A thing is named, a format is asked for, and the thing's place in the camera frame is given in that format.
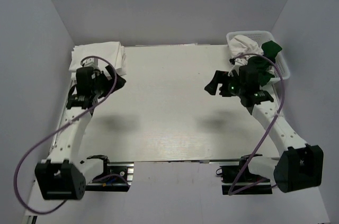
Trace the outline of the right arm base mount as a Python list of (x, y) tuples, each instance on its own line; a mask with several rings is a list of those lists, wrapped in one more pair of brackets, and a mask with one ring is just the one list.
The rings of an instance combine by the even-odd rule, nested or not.
[[(231, 188), (233, 181), (235, 180), (237, 174), (241, 170), (242, 166), (246, 163), (248, 156), (243, 156), (239, 161), (236, 162), (223, 162), (216, 170), (216, 176), (221, 178), (221, 188), (222, 194), (228, 195), (228, 192)], [(261, 176), (251, 174), (248, 170), (248, 167), (240, 176), (239, 180), (235, 184), (233, 191), (239, 190), (244, 186), (256, 183), (254, 186), (236, 193), (236, 195), (270, 195), (273, 194), (272, 190), (274, 186), (271, 184), (271, 181), (266, 179), (262, 183), (258, 183), (262, 179)]]

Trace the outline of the white shirt red logo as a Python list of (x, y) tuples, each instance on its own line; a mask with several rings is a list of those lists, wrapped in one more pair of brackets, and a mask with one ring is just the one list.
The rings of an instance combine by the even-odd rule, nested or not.
[(76, 72), (81, 67), (81, 61), (88, 56), (98, 56), (113, 65), (118, 75), (124, 76), (126, 72), (126, 52), (121, 42), (109, 41), (74, 46), (69, 71)]

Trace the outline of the folded white shirt stack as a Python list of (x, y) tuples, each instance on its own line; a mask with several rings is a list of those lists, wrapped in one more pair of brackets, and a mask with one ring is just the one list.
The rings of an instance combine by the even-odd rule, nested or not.
[(71, 73), (71, 80), (76, 81), (76, 72)]

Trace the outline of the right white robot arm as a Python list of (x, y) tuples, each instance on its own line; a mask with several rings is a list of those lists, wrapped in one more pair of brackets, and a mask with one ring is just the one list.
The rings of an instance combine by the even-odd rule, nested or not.
[(273, 181), (284, 193), (321, 185), (323, 150), (302, 139), (281, 116), (282, 107), (276, 106), (272, 95), (260, 88), (255, 68), (245, 65), (238, 71), (217, 70), (204, 89), (210, 95), (239, 97), (241, 105), (265, 129), (253, 152), (241, 157), (229, 195), (266, 180)]

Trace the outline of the plain white t shirt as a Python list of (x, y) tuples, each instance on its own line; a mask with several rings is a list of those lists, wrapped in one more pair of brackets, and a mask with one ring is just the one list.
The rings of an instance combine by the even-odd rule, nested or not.
[(240, 54), (255, 53), (263, 55), (264, 51), (258, 45), (258, 43), (247, 36), (236, 35), (228, 42), (228, 48), (232, 58), (237, 57)]

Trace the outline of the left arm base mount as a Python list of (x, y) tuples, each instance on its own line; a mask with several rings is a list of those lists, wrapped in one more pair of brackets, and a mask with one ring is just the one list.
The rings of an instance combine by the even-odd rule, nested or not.
[(85, 190), (95, 192), (128, 192), (133, 177), (133, 164), (109, 161), (108, 156), (92, 155), (76, 162), (85, 177)]

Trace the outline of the white plastic basket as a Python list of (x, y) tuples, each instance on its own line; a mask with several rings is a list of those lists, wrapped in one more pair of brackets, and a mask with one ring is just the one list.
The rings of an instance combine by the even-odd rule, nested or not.
[(238, 71), (242, 65), (253, 65), (259, 72), (259, 82), (261, 86), (272, 85), (280, 79), (288, 79), (290, 72), (282, 55), (282, 47), (276, 43), (275, 38), (269, 31), (236, 31), (226, 35), (227, 45), (230, 39), (236, 35), (244, 35), (256, 41), (264, 51), (263, 55), (255, 53), (240, 54), (232, 58), (228, 48), (230, 59), (235, 59), (231, 70)]

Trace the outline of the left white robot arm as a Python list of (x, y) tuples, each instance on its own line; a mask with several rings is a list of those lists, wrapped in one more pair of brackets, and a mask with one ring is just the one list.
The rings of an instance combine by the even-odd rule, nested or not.
[(107, 181), (112, 175), (106, 155), (82, 157), (79, 148), (99, 99), (124, 87), (126, 80), (109, 65), (105, 75), (91, 66), (76, 71), (76, 84), (68, 93), (65, 126), (47, 157), (37, 163), (35, 176), (45, 200), (80, 200), (87, 184)]

